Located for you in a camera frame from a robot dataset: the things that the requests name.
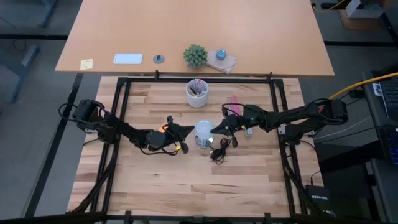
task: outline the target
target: succulent plant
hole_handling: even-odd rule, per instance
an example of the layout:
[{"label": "succulent plant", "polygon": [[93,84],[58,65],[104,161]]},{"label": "succulent plant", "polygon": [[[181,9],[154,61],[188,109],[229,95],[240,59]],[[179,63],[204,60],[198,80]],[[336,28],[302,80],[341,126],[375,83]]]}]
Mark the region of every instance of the succulent plant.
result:
[{"label": "succulent plant", "polygon": [[188,62],[188,67],[200,68],[206,65],[207,51],[201,45],[191,44],[189,48],[185,49],[184,59]]}]

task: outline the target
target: yellow sticky note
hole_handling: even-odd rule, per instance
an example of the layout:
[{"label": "yellow sticky note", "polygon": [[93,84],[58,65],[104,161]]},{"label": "yellow sticky note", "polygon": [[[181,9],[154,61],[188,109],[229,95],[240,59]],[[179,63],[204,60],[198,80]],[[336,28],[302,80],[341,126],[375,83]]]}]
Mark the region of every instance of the yellow sticky note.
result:
[{"label": "yellow sticky note", "polygon": [[80,70],[87,70],[93,68],[93,59],[82,60],[80,62]]}]

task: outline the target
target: yellow cable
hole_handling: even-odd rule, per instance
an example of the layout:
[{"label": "yellow cable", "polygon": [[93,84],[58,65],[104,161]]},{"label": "yellow cable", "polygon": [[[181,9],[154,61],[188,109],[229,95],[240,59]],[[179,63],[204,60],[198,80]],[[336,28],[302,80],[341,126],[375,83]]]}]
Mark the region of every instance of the yellow cable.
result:
[{"label": "yellow cable", "polygon": [[367,83],[371,83],[371,82],[375,82],[375,81],[382,80],[382,79],[385,79],[385,78],[394,77],[394,76],[398,76],[398,72],[395,72],[395,73],[392,73],[392,74],[388,74],[388,75],[383,75],[383,76],[377,77],[377,78],[371,78],[369,80],[361,81],[359,83],[355,83],[354,85],[350,85],[349,87],[346,87],[343,90],[340,90],[339,92],[335,93],[334,95],[329,97],[329,99],[332,100],[336,96],[338,96],[338,95],[340,95],[340,94],[342,94],[342,93],[344,93],[344,92],[346,92],[346,91],[348,91],[350,89],[353,89],[353,88],[355,88],[357,86],[360,86],[360,85],[363,85],[363,84],[367,84]]},{"label": "yellow cable", "polygon": [[341,4],[342,4],[343,2],[345,2],[345,1],[346,1],[346,0],[342,0],[341,2],[337,3],[335,6],[329,8],[329,9],[327,9],[327,10],[323,10],[323,11],[319,11],[319,10],[316,9],[315,7],[312,7],[312,8],[313,8],[313,10],[315,10],[315,11],[317,11],[317,12],[327,12],[327,11],[332,10],[332,9],[336,8],[337,6],[341,5]]}]

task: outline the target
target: wooden desk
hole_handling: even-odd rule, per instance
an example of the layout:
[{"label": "wooden desk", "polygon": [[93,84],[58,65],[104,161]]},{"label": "wooden desk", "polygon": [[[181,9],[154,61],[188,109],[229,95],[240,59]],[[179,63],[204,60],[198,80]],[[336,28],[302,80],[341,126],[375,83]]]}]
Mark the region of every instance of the wooden desk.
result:
[{"label": "wooden desk", "polygon": [[[96,100],[109,110],[117,79],[103,77],[99,85]],[[284,84],[289,108],[302,106],[299,81],[284,79]],[[269,85],[210,83],[209,89],[208,104],[196,109],[186,103],[184,83],[132,83],[125,121],[139,129],[158,129],[168,115],[181,125],[193,125],[201,119],[218,124],[223,118],[221,104],[228,102],[231,95],[236,95],[240,103],[272,110]],[[187,137],[190,152],[175,157],[143,155],[122,137],[108,213],[123,215],[125,210],[131,210],[134,215],[262,217],[264,212],[270,212],[273,217],[288,217],[276,132],[254,128],[252,137],[246,138],[243,132],[236,137],[239,147],[229,147],[220,166],[203,156],[204,151],[193,142],[193,133]],[[86,141],[94,138],[96,134],[89,134]],[[303,140],[313,143],[307,137]],[[102,145],[97,141],[83,148],[69,210],[77,207],[94,186]],[[306,144],[297,146],[297,154],[303,184],[309,184],[311,174],[319,170],[317,155]],[[320,175],[315,175],[314,181],[322,185]],[[99,208],[103,194],[104,191],[99,197]],[[294,190],[299,212],[297,196]]]},{"label": "wooden desk", "polygon": [[[85,73],[186,74],[190,44],[236,56],[236,75],[333,76],[309,0],[84,0],[56,67]],[[142,53],[140,65],[115,65],[117,53]],[[155,64],[155,55],[165,62]]]}]

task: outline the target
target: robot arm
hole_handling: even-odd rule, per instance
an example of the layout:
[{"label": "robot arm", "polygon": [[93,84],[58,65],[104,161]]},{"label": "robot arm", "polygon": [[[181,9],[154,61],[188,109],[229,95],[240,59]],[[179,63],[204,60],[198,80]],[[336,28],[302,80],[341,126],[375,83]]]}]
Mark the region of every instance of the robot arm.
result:
[{"label": "robot arm", "polygon": [[[259,126],[266,132],[278,128],[281,124],[285,127],[284,140],[288,144],[300,144],[302,136],[310,131],[317,131],[325,125],[341,125],[348,121],[346,104],[340,100],[319,99],[305,106],[284,112],[269,112],[256,105],[241,105],[244,107],[243,116],[228,114],[227,105],[241,105],[227,103],[222,105],[225,119],[210,132],[232,136],[233,147],[238,146],[234,136],[236,131]],[[307,119],[300,124],[290,122]]]},{"label": "robot arm", "polygon": [[188,146],[184,141],[194,129],[194,126],[180,126],[173,123],[173,118],[169,116],[167,124],[162,127],[161,131],[138,130],[106,111],[102,103],[94,100],[81,100],[72,114],[72,118],[69,120],[76,122],[78,128],[83,131],[86,129],[97,130],[100,141],[114,144],[122,134],[129,138],[136,147],[148,148],[152,152],[179,142],[181,150],[184,154],[187,153]]}]

